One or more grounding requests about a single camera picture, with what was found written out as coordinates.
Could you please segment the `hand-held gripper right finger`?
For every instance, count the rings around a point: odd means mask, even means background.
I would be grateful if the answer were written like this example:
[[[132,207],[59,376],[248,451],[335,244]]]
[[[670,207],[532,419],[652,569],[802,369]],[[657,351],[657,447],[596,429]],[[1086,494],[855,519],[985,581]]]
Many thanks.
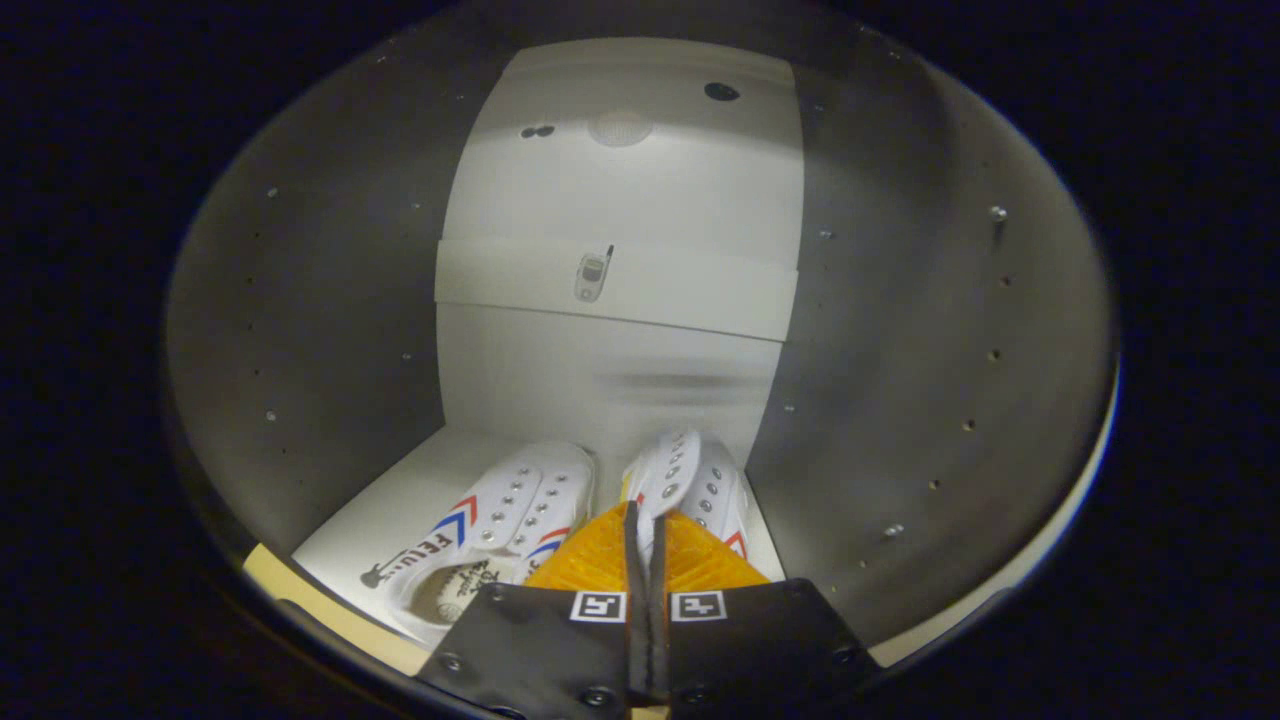
[[[692,519],[658,519],[652,691],[672,719],[847,719],[879,676],[813,582],[772,582]]]

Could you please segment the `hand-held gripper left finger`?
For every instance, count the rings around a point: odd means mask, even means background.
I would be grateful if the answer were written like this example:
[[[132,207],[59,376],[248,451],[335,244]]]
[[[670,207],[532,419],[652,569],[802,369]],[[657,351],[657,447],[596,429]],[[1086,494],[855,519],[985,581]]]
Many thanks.
[[[637,509],[622,503],[556,553],[556,578],[493,583],[463,611],[417,678],[466,717],[626,719],[652,688],[648,580]]]

